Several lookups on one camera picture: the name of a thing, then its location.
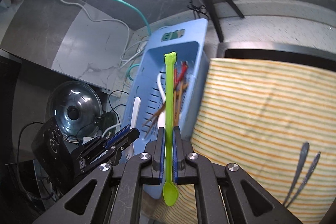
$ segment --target metal screw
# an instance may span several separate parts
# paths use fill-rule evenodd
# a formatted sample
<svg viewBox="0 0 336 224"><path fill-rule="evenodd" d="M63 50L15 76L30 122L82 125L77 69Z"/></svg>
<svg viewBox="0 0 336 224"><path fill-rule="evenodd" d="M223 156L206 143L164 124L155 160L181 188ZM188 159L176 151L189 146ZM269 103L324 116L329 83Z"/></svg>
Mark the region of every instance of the metal screw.
<svg viewBox="0 0 336 224"><path fill-rule="evenodd" d="M191 152L188 154L188 158L191 160L196 160L198 158L198 154L195 152Z"/></svg>
<svg viewBox="0 0 336 224"><path fill-rule="evenodd" d="M151 155L148 154L148 153L146 153L146 152L141 153L141 154L139 155L140 159L142 159L142 160L147 160L147 159L149 159L150 156L151 156Z"/></svg>
<svg viewBox="0 0 336 224"><path fill-rule="evenodd" d="M101 171L107 171L108 169L110 169L110 165L109 164L101 164L101 165L99 165L99 169Z"/></svg>
<svg viewBox="0 0 336 224"><path fill-rule="evenodd" d="M239 169L238 164L229 164L227 167L228 167L229 170L232 171L232 172L237 171L237 170Z"/></svg>

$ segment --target blue plastic basket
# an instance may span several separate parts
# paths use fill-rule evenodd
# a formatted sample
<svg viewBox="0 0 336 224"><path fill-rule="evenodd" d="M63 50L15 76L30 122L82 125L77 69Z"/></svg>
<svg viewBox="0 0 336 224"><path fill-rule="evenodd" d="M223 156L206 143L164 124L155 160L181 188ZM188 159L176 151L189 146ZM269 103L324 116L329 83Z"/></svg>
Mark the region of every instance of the blue plastic basket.
<svg viewBox="0 0 336 224"><path fill-rule="evenodd" d="M188 88L184 92L181 102L179 127L182 139L190 140L209 68L209 59L203 52L207 25L208 21L206 19L192 20L159 29L150 37L138 74L133 82L122 122L122 127L130 124L134 98L140 97L141 105L136 123L136 128L140 131L140 137L134 142L135 155L144 151L146 143L156 140L157 126L153 126L148 131L150 125L144 126L144 124L162 105L156 79L158 73L161 72L161 83L164 88L166 71L164 54L172 51L177 54L176 64L179 73L181 72L181 61L188 62L188 70L185 75ZM176 31L179 31L179 35L182 33L183 35L177 38ZM145 190L154 198L159 198L161 192L149 190L152 187L146 187Z"/></svg>

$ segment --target striped towel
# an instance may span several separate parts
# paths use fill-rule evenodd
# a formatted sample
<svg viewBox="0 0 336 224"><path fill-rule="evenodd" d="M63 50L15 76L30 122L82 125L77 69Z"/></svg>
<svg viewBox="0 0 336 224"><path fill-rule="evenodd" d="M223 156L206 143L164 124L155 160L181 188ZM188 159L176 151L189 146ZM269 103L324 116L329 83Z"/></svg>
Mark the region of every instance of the striped towel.
<svg viewBox="0 0 336 224"><path fill-rule="evenodd" d="M238 163L281 203L304 142L310 151L296 193L315 154L321 158L289 210L319 223L336 197L336 73L264 60L212 59L191 139L211 162ZM197 223L193 185L179 186L172 207L160 200L153 217Z"/></svg>

